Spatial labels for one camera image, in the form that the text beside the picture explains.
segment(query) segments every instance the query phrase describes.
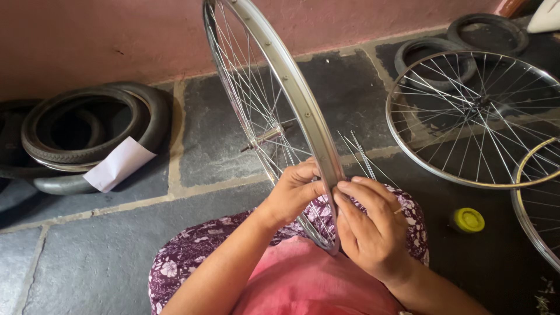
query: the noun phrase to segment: white object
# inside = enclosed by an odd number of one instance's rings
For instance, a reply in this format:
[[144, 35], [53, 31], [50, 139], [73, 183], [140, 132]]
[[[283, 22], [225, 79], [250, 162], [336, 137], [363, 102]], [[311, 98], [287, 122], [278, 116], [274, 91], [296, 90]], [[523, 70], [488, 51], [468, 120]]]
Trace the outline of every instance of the white object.
[[544, 0], [527, 26], [529, 33], [560, 30], [560, 0]]
[[156, 155], [128, 137], [83, 177], [99, 191], [110, 192]]

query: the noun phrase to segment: person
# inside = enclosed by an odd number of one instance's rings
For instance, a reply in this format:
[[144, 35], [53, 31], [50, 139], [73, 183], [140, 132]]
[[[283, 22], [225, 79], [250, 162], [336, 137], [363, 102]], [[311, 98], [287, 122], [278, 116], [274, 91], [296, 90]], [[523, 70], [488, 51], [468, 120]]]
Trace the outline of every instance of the person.
[[301, 209], [325, 193], [321, 181], [311, 182], [318, 175], [313, 159], [288, 167], [242, 219], [209, 221], [173, 238], [150, 272], [152, 314], [489, 314], [409, 254], [407, 231], [420, 226], [411, 227], [403, 209], [414, 207], [372, 179], [353, 177], [333, 189], [346, 255], [283, 231], [297, 230]]

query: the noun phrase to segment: floral print fabric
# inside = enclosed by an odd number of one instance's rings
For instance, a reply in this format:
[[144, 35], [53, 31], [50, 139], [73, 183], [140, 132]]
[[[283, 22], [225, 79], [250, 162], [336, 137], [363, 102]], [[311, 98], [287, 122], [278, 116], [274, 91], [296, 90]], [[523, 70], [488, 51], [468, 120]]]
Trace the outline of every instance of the floral print fabric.
[[[427, 266], [429, 263], [427, 235], [420, 205], [406, 192], [389, 185], [385, 186], [397, 196], [409, 224], [406, 244], [409, 254]], [[366, 212], [358, 201], [354, 199], [352, 201], [360, 210]], [[254, 209], [186, 228], [159, 250], [148, 276], [148, 295], [152, 315], [161, 312], [181, 284], [253, 211]], [[313, 200], [304, 210], [304, 214], [315, 223], [323, 236], [327, 237], [327, 231], [334, 231], [335, 222], [330, 215], [326, 196]], [[295, 235], [307, 237], [297, 222], [279, 229], [270, 241], [270, 245], [277, 245]]]

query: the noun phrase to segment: forearm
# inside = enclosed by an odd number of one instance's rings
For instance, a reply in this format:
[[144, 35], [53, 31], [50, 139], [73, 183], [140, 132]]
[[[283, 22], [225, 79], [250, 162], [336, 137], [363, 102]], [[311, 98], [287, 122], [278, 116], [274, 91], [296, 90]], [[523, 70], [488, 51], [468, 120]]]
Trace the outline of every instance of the forearm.
[[161, 314], [231, 313], [278, 228], [255, 210], [182, 284]]
[[487, 315], [478, 302], [420, 262], [410, 259], [411, 270], [404, 282], [385, 285], [413, 314]]

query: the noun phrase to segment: bicycle wheel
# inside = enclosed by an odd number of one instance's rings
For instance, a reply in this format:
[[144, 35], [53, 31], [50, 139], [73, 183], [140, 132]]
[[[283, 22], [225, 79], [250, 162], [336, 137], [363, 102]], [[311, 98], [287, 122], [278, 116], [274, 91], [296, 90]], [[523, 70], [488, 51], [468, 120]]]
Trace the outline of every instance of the bicycle wheel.
[[318, 246], [336, 254], [336, 230], [325, 222], [336, 220], [330, 191], [345, 177], [323, 115], [297, 64], [249, 0], [205, 0], [203, 19], [218, 75], [248, 138], [240, 151], [254, 151], [273, 183], [285, 167], [315, 157], [330, 207], [328, 213], [318, 213], [310, 204], [309, 214], [297, 221]]
[[[472, 78], [462, 81], [466, 62]], [[424, 78], [449, 82], [442, 91]], [[389, 128], [403, 151], [433, 174], [471, 187], [510, 189], [560, 174], [560, 150], [530, 158], [540, 173], [512, 172], [531, 148], [560, 135], [558, 80], [521, 60], [497, 53], [434, 54], [411, 65], [387, 98]]]
[[[556, 151], [559, 145], [557, 139], [551, 138], [532, 149], [519, 162], [514, 172], [515, 182], [521, 180], [523, 173], [531, 174], [539, 170], [532, 155], [549, 156], [551, 152], [547, 148]], [[545, 260], [560, 272], [560, 259], [557, 256], [560, 253], [560, 181], [551, 179], [532, 187], [512, 189], [511, 201], [525, 234]]]

